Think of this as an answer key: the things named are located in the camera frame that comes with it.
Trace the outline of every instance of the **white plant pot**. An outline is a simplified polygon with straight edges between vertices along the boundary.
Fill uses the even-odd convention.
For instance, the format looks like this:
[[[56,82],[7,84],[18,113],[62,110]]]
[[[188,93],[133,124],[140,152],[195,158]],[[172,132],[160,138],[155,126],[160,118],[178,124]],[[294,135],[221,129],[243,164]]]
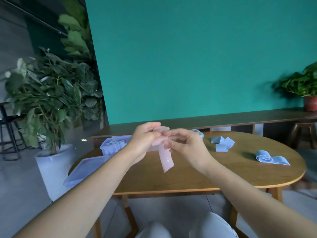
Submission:
[[[61,145],[61,149],[56,155],[50,155],[49,150],[42,150],[35,156],[35,159],[52,201],[69,191],[69,188],[63,186],[63,182],[75,162],[75,151],[72,144]]]

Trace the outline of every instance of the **terracotta pot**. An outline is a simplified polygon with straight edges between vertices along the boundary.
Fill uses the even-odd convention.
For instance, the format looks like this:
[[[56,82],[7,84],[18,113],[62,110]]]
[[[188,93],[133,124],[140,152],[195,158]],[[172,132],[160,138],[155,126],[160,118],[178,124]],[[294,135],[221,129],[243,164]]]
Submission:
[[[317,111],[317,96],[304,97],[305,111]]]

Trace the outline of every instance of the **wooden stool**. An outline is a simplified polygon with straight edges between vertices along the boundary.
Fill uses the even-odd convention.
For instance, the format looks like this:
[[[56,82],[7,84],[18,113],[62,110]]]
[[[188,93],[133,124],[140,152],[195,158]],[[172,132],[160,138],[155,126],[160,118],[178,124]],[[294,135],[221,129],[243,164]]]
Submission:
[[[299,135],[302,128],[309,128],[310,147],[317,149],[317,135],[315,123],[295,123],[291,133],[288,136],[287,146],[290,148],[297,148]]]

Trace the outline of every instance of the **plastic container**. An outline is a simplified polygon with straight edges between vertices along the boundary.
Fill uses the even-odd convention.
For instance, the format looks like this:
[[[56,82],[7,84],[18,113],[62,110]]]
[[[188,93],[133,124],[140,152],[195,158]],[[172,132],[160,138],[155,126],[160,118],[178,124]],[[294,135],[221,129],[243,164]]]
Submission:
[[[102,151],[102,154],[105,156],[113,156],[115,153],[117,153],[120,149],[124,148],[126,144],[130,141],[132,135],[124,135],[124,136],[113,136],[111,138],[107,138],[100,146],[100,149]],[[118,141],[124,141],[124,143],[120,143],[120,145],[116,147],[111,147],[109,144],[111,142]]]
[[[199,133],[199,136],[201,137],[201,139],[204,138],[204,134],[202,132],[200,132],[198,129],[190,129],[189,131],[193,131],[193,132],[196,132],[196,133]]]
[[[64,180],[63,185],[67,188],[73,188],[75,185],[79,184],[81,181],[91,175],[109,158],[110,156],[98,156],[83,159],[70,173],[70,175]]]

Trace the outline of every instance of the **hand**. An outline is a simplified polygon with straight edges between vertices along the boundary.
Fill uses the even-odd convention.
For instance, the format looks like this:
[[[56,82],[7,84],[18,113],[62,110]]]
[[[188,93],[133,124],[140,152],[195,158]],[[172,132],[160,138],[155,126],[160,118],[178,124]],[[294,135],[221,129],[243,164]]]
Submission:
[[[154,139],[161,136],[161,132],[153,131],[153,128],[160,125],[160,122],[147,122],[137,126],[131,140],[125,148],[126,150],[130,150],[133,154],[131,165],[142,160],[146,154],[146,151],[152,145]]]
[[[206,168],[216,162],[198,133],[178,128],[162,134],[169,136],[168,140],[163,141],[164,149],[170,148],[170,152],[179,152],[200,173],[205,174]]]

